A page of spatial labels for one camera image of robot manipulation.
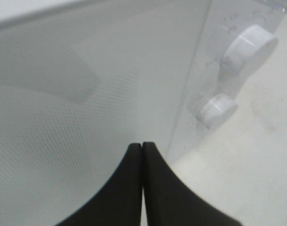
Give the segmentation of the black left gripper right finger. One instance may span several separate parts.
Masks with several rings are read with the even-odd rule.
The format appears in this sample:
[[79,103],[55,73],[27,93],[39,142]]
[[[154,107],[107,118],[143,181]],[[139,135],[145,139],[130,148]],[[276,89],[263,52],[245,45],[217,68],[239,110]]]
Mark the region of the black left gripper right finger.
[[144,142],[143,189],[150,226],[239,226],[236,219],[210,205],[171,170],[157,146]]

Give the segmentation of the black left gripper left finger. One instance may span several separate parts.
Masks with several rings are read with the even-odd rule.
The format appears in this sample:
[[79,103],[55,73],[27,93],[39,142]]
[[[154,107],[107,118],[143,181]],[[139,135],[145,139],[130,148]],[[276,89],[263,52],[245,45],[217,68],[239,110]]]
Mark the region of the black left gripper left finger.
[[129,144],[117,169],[85,205],[60,226],[139,226],[142,190],[141,145]]

